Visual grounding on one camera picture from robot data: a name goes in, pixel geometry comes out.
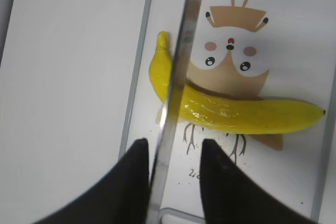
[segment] brown cartoon figure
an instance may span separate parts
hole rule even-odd
[[[255,33],[268,23],[268,18],[263,18],[266,14],[263,10],[245,7],[247,2],[248,0],[244,0],[242,6],[235,6],[235,0],[231,0],[231,6],[211,6],[211,15],[209,12],[206,12],[206,19],[214,28],[237,27]],[[251,67],[251,63],[248,59],[257,57],[258,55],[258,48],[251,45],[244,45],[243,54],[247,60],[239,65],[240,71],[237,70],[233,62],[236,40],[238,41],[239,38],[232,37],[228,39],[228,41],[225,41],[227,43],[226,52],[221,53],[226,54],[226,56],[224,60],[213,69],[200,69],[190,62],[188,69],[190,85],[204,93],[225,96],[231,99],[261,99],[258,95],[266,82],[269,70],[253,77],[247,77],[242,74],[242,72],[248,71]],[[207,51],[211,52],[215,50],[217,46],[214,42],[207,42],[204,47]],[[215,58],[208,57],[204,63],[207,66],[211,66],[215,63]],[[185,127],[184,141],[186,141],[186,131],[191,125],[192,124],[188,124]],[[195,126],[193,125],[187,153],[191,146],[194,147],[194,128]],[[237,157],[236,152],[239,137],[244,141],[240,155],[245,153],[246,138],[242,134],[237,134],[234,149],[230,154],[230,156],[234,155],[235,160]],[[275,150],[282,150],[282,135],[251,135],[251,137]]]

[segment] cartoon eye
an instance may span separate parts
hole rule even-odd
[[[245,61],[242,64],[240,64],[241,71],[247,71],[250,69],[250,67],[251,67],[251,64],[248,61]]]
[[[214,57],[209,57],[209,58],[207,58],[206,60],[205,60],[205,64],[207,65],[207,66],[212,66],[214,63],[215,63],[215,58]]]

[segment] white surface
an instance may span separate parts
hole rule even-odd
[[[129,135],[129,144],[135,138],[147,137],[152,154],[159,132],[155,118],[161,103],[151,87],[148,68],[159,31],[171,33],[171,48],[174,48],[183,1],[152,1]],[[256,61],[256,64],[262,63],[263,68],[270,69],[261,96],[298,98],[328,109],[336,55],[336,7],[330,3],[333,0],[249,0],[247,7],[265,10],[269,18],[269,23],[262,30],[251,34],[254,39],[267,42],[264,54],[264,57],[268,56],[267,61]],[[230,0],[202,1],[195,43],[205,44],[208,38],[213,39],[211,36],[223,40],[223,43],[229,35],[238,38],[242,36],[237,28],[214,29],[210,26],[205,19],[205,12],[213,5],[230,5]],[[192,54],[195,64],[204,62],[207,57],[197,52]],[[307,217],[310,216],[316,186],[325,119],[307,130],[284,135],[282,152],[274,151],[247,136],[246,154],[238,158],[238,165],[254,181]],[[196,127],[196,149],[191,149],[186,156],[187,145],[182,142],[185,125],[180,124],[176,131],[162,207],[202,216],[197,179],[201,141],[205,137],[212,137],[230,153],[235,137],[225,137],[223,133],[207,129],[202,132],[200,127]],[[189,176],[191,169],[196,176]]]
[[[325,184],[320,222],[323,224],[332,224],[335,223],[336,209],[336,131],[334,131],[327,181]]]
[[[14,0],[0,69],[0,223],[31,223],[117,161],[144,0]]]

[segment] printed number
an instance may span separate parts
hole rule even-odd
[[[194,169],[190,169],[189,177],[192,177],[192,178],[196,177],[197,179],[200,179],[201,175],[195,173]]]

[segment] metal bar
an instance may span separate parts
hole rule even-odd
[[[150,181],[147,224],[157,224],[202,0],[185,0]]]
[[[335,122],[336,122],[336,66],[334,71],[334,79],[330,95],[328,114],[325,123],[326,127],[324,128],[324,136],[320,154],[317,183],[310,214],[310,218],[315,222],[318,222],[320,218],[324,188],[326,186],[325,184],[327,180],[330,151],[333,140]]]

